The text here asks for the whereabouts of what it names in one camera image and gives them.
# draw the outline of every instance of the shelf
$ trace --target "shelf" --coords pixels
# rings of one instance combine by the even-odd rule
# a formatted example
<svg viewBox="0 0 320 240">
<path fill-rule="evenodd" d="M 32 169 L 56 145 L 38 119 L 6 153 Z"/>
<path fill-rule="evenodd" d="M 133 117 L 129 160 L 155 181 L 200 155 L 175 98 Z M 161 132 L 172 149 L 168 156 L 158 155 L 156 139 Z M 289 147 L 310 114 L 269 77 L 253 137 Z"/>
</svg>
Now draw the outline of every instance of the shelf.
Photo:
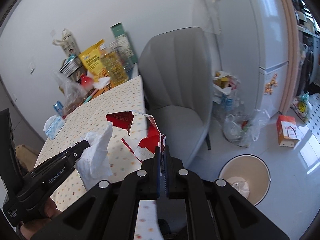
<svg viewBox="0 0 320 240">
<path fill-rule="evenodd" d="M 314 37 L 316 37 L 316 38 L 320 39 L 320 37 L 319 37 L 318 35 L 316 35 L 316 34 L 314 34 L 314 33 L 310 32 L 309 30 L 307 30 L 307 29 L 303 28 L 302 26 L 297 25 L 297 27 L 298 27 L 298 30 L 299 30 L 299 31 L 302 31 L 302 32 L 304 32 L 304 33 L 307 33 L 307 34 L 309 34 L 309 35 L 311 35 L 311 36 L 314 36 Z"/>
</svg>

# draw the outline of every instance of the polka dot tablecloth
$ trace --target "polka dot tablecloth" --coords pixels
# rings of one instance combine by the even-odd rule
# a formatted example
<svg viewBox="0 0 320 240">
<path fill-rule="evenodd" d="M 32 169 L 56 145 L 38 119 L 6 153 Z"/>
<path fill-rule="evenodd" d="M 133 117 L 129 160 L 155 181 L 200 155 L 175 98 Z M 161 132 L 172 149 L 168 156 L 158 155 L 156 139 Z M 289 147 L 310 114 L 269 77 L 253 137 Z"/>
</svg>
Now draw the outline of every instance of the polka dot tablecloth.
<svg viewBox="0 0 320 240">
<path fill-rule="evenodd" d="M 107 125 L 106 114 L 130 110 L 137 110 L 145 113 L 142 79 L 140 76 L 105 92 L 69 114 L 65 125 L 55 139 L 51 140 L 48 138 L 44 143 L 36 161 L 36 166 L 67 149 L 71 144 L 81 141 L 81 137 L 84 138 L 87 132 L 102 132 Z M 140 114 L 133 114 L 134 119 L 130 130 L 130 138 L 142 139 L 147 135 L 146 118 Z M 107 155 L 113 172 L 113 175 L 108 178 L 111 183 L 123 180 L 126 175 L 139 170 L 141 167 L 141 163 L 121 141 L 121 138 L 127 136 L 128 133 L 126 130 L 113 127 L 112 138 L 110 139 L 107 148 Z M 58 187 L 51 198 L 56 202 L 57 208 L 63 211 L 85 193 L 86 190 L 80 179 L 79 173 L 75 170 Z M 139 228 L 139 234 L 137 234 L 136 237 L 137 239 L 152 239 L 150 236 L 150 234 L 152 235 L 152 232 L 156 234 L 157 237 L 154 239 L 159 239 L 157 223 L 155 223 L 155 210 L 155 205 L 154 207 L 151 205 L 150 209 L 143 210 L 143 214 L 149 212 L 149 219 L 144 219 L 145 221 L 140 223 L 148 225 L 140 226 L 139 220 L 137 220 L 137 228 Z M 143 237 L 142 228 L 145 228 L 147 238 Z"/>
</svg>

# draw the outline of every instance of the garbage bag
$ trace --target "garbage bag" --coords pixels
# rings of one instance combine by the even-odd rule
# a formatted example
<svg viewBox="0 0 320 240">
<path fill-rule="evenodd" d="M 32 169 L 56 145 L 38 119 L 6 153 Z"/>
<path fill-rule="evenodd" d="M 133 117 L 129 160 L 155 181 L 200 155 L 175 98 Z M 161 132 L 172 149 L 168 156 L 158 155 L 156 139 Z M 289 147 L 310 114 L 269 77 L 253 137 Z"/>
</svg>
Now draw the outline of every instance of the garbage bag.
<svg viewBox="0 0 320 240">
<path fill-rule="evenodd" d="M 228 141 L 249 147 L 259 138 L 260 130 L 270 120 L 268 112 L 255 109 L 250 115 L 227 115 L 223 123 L 223 133 Z"/>
</svg>

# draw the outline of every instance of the wall outlet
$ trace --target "wall outlet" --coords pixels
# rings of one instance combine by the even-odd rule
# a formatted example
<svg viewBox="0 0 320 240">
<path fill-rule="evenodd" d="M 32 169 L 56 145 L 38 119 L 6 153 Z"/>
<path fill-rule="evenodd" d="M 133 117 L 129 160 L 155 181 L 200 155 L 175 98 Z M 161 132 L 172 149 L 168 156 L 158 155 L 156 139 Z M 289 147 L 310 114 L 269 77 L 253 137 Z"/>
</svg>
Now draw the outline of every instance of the wall outlet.
<svg viewBox="0 0 320 240">
<path fill-rule="evenodd" d="M 53 30 L 50 32 L 50 35 L 51 35 L 52 38 L 53 38 L 56 34 L 57 34 L 57 33 L 56 33 L 56 30 L 55 30 L 55 29 L 53 29 Z"/>
<path fill-rule="evenodd" d="M 31 61 L 29 66 L 28 66 L 30 75 L 32 75 L 32 73 L 35 71 L 35 68 L 36 68 L 35 64 L 33 63 L 33 61 Z"/>
</svg>

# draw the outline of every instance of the human hand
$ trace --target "human hand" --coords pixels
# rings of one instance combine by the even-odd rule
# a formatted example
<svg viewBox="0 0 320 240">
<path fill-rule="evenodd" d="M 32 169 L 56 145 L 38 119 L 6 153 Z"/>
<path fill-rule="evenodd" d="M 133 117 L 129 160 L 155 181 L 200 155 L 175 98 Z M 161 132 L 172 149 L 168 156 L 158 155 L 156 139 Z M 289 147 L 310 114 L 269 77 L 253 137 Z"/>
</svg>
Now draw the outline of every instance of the human hand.
<svg viewBox="0 0 320 240">
<path fill-rule="evenodd" d="M 35 219 L 21 226 L 20 232 L 27 240 L 30 240 L 30 238 L 49 223 L 52 218 L 61 214 L 61 211 L 57 209 L 55 202 L 51 198 L 48 198 L 44 205 L 44 213 L 48 218 Z"/>
</svg>

